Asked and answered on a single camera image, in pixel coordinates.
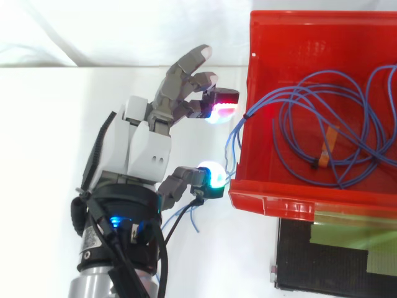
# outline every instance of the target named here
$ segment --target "metal cylinder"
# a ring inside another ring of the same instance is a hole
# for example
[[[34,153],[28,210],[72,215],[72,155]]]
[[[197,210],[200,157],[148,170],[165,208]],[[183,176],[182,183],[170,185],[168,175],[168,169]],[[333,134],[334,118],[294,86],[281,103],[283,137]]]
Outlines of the metal cylinder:
[[[100,266],[81,271],[80,276],[70,284],[68,298],[116,298],[112,280],[107,274],[111,269],[110,266]],[[153,282],[152,276],[142,270],[136,270],[136,273],[149,296],[157,297],[158,286]]]

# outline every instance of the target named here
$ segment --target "white wall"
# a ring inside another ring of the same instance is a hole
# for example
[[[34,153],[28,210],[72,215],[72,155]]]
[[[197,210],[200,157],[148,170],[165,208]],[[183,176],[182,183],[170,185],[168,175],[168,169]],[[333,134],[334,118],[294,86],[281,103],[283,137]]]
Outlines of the white wall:
[[[219,86],[240,90],[244,104],[247,68],[202,70],[217,73]],[[165,71],[0,70],[2,297],[67,296],[80,247],[69,205],[98,129],[129,95],[153,98]],[[171,131],[167,173],[203,160],[222,163],[229,131],[230,124],[182,120]],[[175,208],[191,199],[187,192]],[[195,220],[199,234],[186,217],[169,242],[168,297],[314,297],[281,292],[269,282],[276,219],[233,209],[225,195],[197,209]]]
[[[255,9],[393,11],[395,0],[0,0],[0,65],[171,65],[201,43],[248,65]]]

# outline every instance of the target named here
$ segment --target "blue cable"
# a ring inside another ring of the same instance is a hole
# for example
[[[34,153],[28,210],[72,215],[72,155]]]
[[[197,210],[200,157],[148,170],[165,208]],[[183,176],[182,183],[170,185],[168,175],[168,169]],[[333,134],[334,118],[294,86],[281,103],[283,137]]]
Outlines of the blue cable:
[[[167,227],[167,225],[168,225],[168,223],[171,221],[171,219],[173,219],[174,217],[179,216],[179,214],[181,214],[182,210],[184,210],[186,206],[187,206],[187,205],[183,206],[183,207],[180,208],[177,212],[175,212],[174,214],[172,214],[172,215],[167,219],[167,221],[165,222],[165,224],[161,227],[161,230],[164,230],[164,229]],[[190,212],[190,221],[192,222],[193,228],[196,230],[197,233],[200,233],[200,230],[197,228],[197,226],[196,226],[196,224],[195,224],[195,222],[194,222],[194,219],[193,219],[193,211],[196,210],[198,207],[199,207],[199,206],[192,206],[192,208],[190,208],[189,211],[187,211],[187,212]],[[156,278],[157,278],[157,282],[160,282],[160,277],[159,277],[159,274],[158,274],[158,273],[156,273]]]
[[[369,93],[370,93],[370,87],[371,83],[373,81],[374,76],[381,70],[391,70],[390,74],[388,76],[388,97],[390,101],[390,106],[391,106],[391,112],[393,114],[393,120],[394,120],[394,126],[393,126],[393,133],[391,134],[391,137],[389,139],[386,139],[386,132],[384,127],[382,126],[379,117],[376,115],[375,111],[372,109],[370,106],[368,100],[369,100]],[[394,104],[394,99],[393,99],[393,93],[392,93],[392,88],[391,88],[391,83],[393,76],[395,72],[397,71],[397,65],[385,65],[377,68],[369,77],[368,82],[367,82],[367,87],[365,90],[365,93],[362,91],[360,86],[355,82],[354,79],[352,79],[350,76],[347,74],[344,74],[340,71],[336,70],[324,70],[324,71],[318,71],[316,73],[313,73],[307,77],[305,77],[303,80],[299,82],[296,86],[289,86],[289,87],[284,87],[284,88],[279,88],[276,89],[268,94],[266,94],[262,99],[257,101],[247,112],[246,117],[247,119],[253,116],[255,112],[257,112],[259,109],[269,105],[269,104],[275,104],[275,103],[282,103],[282,106],[280,108],[280,114],[279,114],[279,127],[281,134],[283,138],[285,139],[286,143],[288,146],[291,148],[295,154],[305,160],[308,163],[313,163],[315,161],[315,157],[307,155],[299,146],[295,134],[294,134],[294,129],[293,129],[293,117],[292,117],[292,107],[294,105],[300,106],[305,108],[306,110],[312,112],[318,119],[319,126],[321,129],[321,135],[323,136],[325,146],[328,151],[329,155],[329,164],[328,166],[332,169],[334,176],[335,176],[335,183],[322,183],[318,181],[312,181],[309,179],[304,178],[303,176],[297,174],[294,172],[294,170],[289,167],[289,165],[285,162],[283,159],[281,152],[279,150],[279,146],[277,144],[277,139],[275,137],[275,124],[274,120],[272,121],[272,134],[273,134],[273,141],[275,145],[275,151],[277,152],[277,155],[279,156],[282,164],[284,167],[292,173],[295,177],[298,179],[305,181],[307,183],[317,185],[317,186],[323,186],[323,187],[337,187],[337,188],[346,188],[350,187],[356,183],[361,182],[363,179],[368,177],[379,165],[379,162],[384,162],[386,164],[389,164],[391,166],[397,167],[397,161],[391,160],[387,157],[385,157],[385,153],[390,149],[390,147],[394,144],[396,137],[397,137],[397,113],[395,109],[395,104]],[[338,86],[338,85],[333,85],[333,84],[312,84],[309,86],[302,86],[306,85],[306,81],[309,79],[317,76],[317,75],[322,75],[322,74],[334,74],[334,75],[339,75],[342,76],[343,78],[347,79],[351,84],[354,85],[355,90],[351,90],[347,87],[343,86]],[[340,116],[321,98],[322,94],[333,94],[337,95],[340,97],[344,97],[346,99],[350,99],[354,101],[356,104],[358,104],[362,108],[362,112],[364,114],[364,121],[363,121],[363,126],[362,130],[360,132],[360,135],[358,136],[351,127],[349,127],[341,118]],[[313,97],[316,101],[318,101],[322,106],[324,106],[341,124],[342,126],[351,134],[348,135],[345,132],[341,131],[340,129],[336,128],[330,121],[325,119],[315,108],[313,105],[312,101],[308,99],[308,96]],[[236,127],[232,130],[230,133],[226,145],[225,145],[225,160],[226,160],[226,173],[228,175],[228,181],[230,182],[230,179],[232,175],[235,173],[235,168],[236,168],[236,153],[235,153],[235,140],[237,138],[238,142],[238,147],[241,148],[241,141],[239,137],[239,133],[243,125],[245,124],[246,119],[242,118]],[[324,126],[323,123],[328,124],[330,127],[333,129],[337,130],[338,133],[340,133],[342,136],[350,140],[354,145],[357,146],[356,151],[348,156],[347,158],[344,158],[343,160],[334,160],[332,157],[331,151],[329,149],[329,144],[326,138],[326,134],[324,131]],[[375,128],[375,135],[376,135],[376,148],[370,148],[367,145],[367,139],[370,133],[370,124]],[[231,171],[228,171],[228,147],[231,143],[232,147],[232,169]],[[365,151],[369,154],[368,157],[360,157],[360,153],[362,151]],[[347,174],[349,171],[353,168],[354,165],[357,164],[362,164],[362,163],[367,163],[366,169],[359,174],[357,177],[354,177],[348,181],[345,180]],[[340,177],[337,174],[336,167],[343,166],[346,169],[340,175]]]

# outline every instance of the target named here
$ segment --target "red plastic bin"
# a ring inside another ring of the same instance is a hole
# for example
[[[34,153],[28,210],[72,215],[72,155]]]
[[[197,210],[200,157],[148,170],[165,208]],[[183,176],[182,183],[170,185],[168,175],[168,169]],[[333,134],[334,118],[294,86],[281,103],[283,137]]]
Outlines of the red plastic bin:
[[[268,92],[297,84],[315,71],[343,71],[364,88],[376,67],[397,63],[395,12],[254,11],[250,29],[247,110]],[[394,122],[387,102],[387,76],[386,71],[376,76],[369,102],[390,135]],[[331,75],[311,81],[325,82],[352,87]],[[392,86],[396,97],[397,79]],[[360,131],[363,117],[357,105],[331,97],[328,102],[357,133]],[[277,122],[277,143],[286,162],[307,178],[335,182],[329,168],[312,169],[291,151],[278,129],[279,109],[280,104],[262,108],[244,126],[241,159],[229,191],[236,208],[309,221],[314,220],[316,211],[397,219],[396,168],[380,165],[367,179],[344,190],[315,187],[290,174],[275,151],[272,119]],[[295,135],[302,148],[311,156],[320,155],[323,138],[316,118],[304,109],[293,113]],[[368,143],[374,142],[372,132]],[[334,157],[354,151],[355,146],[338,136]],[[397,160],[395,144],[386,156]],[[349,177],[362,170],[362,166],[354,166]]]

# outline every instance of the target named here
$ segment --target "white cloth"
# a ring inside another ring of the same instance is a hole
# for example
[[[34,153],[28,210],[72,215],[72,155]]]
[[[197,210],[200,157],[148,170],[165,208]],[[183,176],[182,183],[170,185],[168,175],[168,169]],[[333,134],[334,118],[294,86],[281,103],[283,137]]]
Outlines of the white cloth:
[[[395,0],[0,0],[2,66],[171,65],[202,43],[207,65],[247,65],[249,13],[397,10]]]

